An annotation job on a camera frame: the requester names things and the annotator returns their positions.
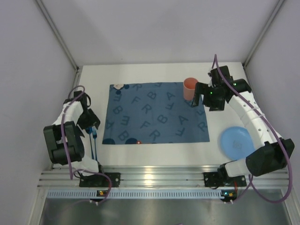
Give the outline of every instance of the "wall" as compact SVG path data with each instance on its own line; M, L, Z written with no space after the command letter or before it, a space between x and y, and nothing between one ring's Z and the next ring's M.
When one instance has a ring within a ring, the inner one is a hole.
M79 65L244 61L277 0L43 0Z
M33 0L1 1L0 21L0 218L23 225L50 165L43 127L61 111L74 71Z
M291 162L300 199L300 1L288 0L248 66L248 76L262 110L296 148Z

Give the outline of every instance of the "placemat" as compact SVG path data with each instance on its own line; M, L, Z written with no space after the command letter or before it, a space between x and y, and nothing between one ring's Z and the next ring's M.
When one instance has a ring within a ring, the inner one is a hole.
M209 141L202 99L191 108L182 82L110 85L103 144Z

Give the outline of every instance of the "cup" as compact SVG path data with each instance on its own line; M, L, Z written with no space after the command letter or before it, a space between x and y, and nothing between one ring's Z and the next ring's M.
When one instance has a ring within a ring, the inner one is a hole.
M194 98L195 86L197 79L189 77L183 82L183 98L187 101L191 101Z

